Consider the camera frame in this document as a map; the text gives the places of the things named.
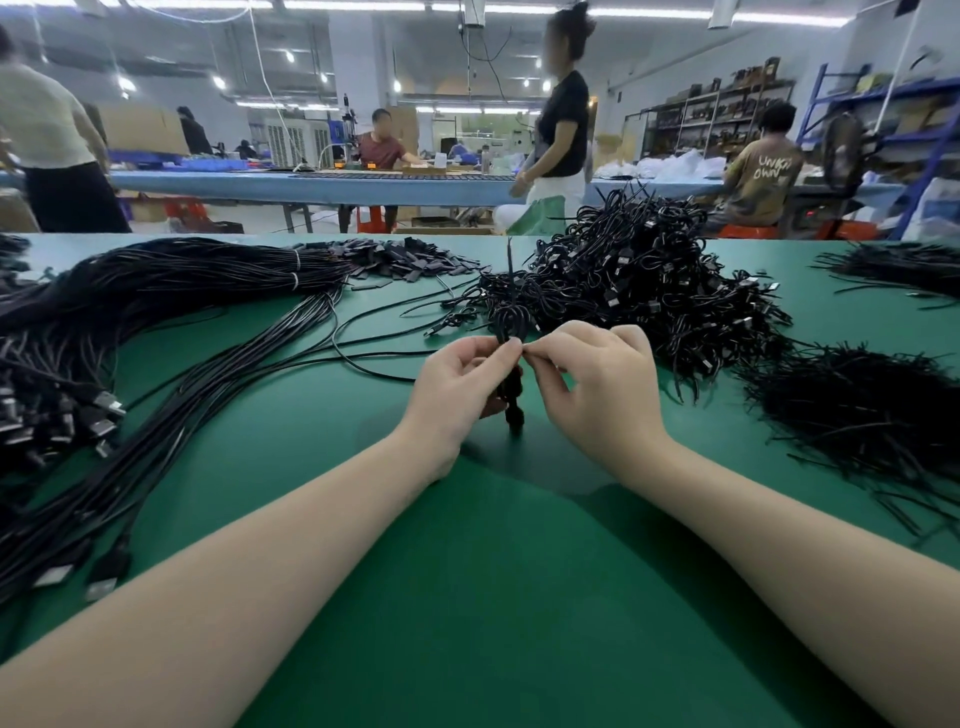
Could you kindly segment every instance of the green bag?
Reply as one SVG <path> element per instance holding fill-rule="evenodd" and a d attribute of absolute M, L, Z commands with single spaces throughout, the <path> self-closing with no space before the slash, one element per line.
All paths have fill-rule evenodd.
<path fill-rule="evenodd" d="M 563 197 L 534 200 L 520 219 L 507 228 L 507 234 L 549 236 L 566 232 L 565 204 Z"/>

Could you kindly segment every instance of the green workbench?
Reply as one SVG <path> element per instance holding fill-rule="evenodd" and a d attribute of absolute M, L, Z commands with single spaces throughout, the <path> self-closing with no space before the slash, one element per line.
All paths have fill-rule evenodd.
<path fill-rule="evenodd" d="M 142 239 L 36 235 L 34 263 L 61 269 Z M 283 234 L 244 241 L 317 239 Z M 506 266 L 504 238 L 432 240 L 496 269 Z M 514 260 L 523 260 L 534 240 L 515 239 L 514 245 Z M 795 338 L 869 342 L 889 353 L 960 351 L 957 308 L 921 311 L 930 301 L 896 290 L 834 296 L 844 284 L 808 265 L 817 253 L 841 245 L 724 240 L 709 248 L 728 272 L 765 269 L 782 282 L 779 294 L 796 321 Z M 348 291 L 337 312 L 343 320 L 440 289 L 435 279 L 422 279 Z M 250 338 L 294 300 L 237 306 L 212 321 L 139 337 L 121 352 L 118 395 L 132 400 Z M 345 338 L 401 330 L 439 315 L 433 307 L 418 311 L 422 318 L 399 319 L 400 310 L 361 319 Z M 300 346 L 320 336 L 318 330 Z M 440 346 L 449 338 L 428 343 Z M 424 348 L 419 333 L 404 339 L 388 348 Z M 377 349 L 384 349 L 382 342 L 366 351 Z M 420 361 L 366 364 L 413 375 Z M 241 726 L 884 724 L 697 537 L 612 483 L 574 449 L 547 420 L 531 376 L 525 384 L 522 436 L 511 438 L 502 417 L 473 430 L 450 476 L 375 545 Z M 680 442 L 804 503 L 910 543 L 903 527 L 862 490 L 829 469 L 787 457 L 789 445 L 770 440 L 771 427 L 759 412 L 748 411 L 730 376 L 721 375 L 696 406 L 692 397 L 687 404 L 674 401 L 667 372 L 660 373 L 660 385 L 667 429 Z M 364 377 L 340 363 L 256 385 L 197 435 L 150 497 L 133 534 L 135 571 L 370 445 L 399 420 L 409 392 L 407 385 Z M 157 402 L 134 410 L 131 425 Z M 89 462 L 78 458 L 59 481 L 84 472 Z M 924 552 L 960 566 L 960 546 L 949 534 L 932 539 Z M 21 646 L 82 608 L 83 580 L 81 573 L 36 595 Z M 0 635 L 12 617 L 4 615 Z"/>

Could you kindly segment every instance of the plastic stool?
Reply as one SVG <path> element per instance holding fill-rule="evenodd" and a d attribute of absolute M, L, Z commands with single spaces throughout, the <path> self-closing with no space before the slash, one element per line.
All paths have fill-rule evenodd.
<path fill-rule="evenodd" d="M 776 226 L 769 228 L 748 228 L 743 225 L 727 225 L 717 237 L 737 238 L 740 240 L 780 240 L 780 231 Z"/>
<path fill-rule="evenodd" d="M 360 208 L 357 208 L 357 232 L 390 232 L 387 230 L 387 223 L 383 219 L 383 215 L 380 214 L 382 207 L 373 206 L 370 207 L 370 222 L 363 223 L 360 222 Z"/>

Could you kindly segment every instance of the brown t-shirt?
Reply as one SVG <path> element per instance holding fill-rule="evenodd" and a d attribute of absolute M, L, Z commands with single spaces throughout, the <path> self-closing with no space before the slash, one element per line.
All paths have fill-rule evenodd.
<path fill-rule="evenodd" d="M 784 136 L 764 136 L 748 144 L 724 178 L 727 188 L 734 188 L 727 219 L 735 225 L 776 225 L 803 168 L 800 147 Z"/>
<path fill-rule="evenodd" d="M 373 141 L 370 132 L 360 136 L 360 161 L 375 164 L 377 169 L 393 169 L 396 161 L 403 157 L 407 150 L 392 136 L 380 141 Z"/>

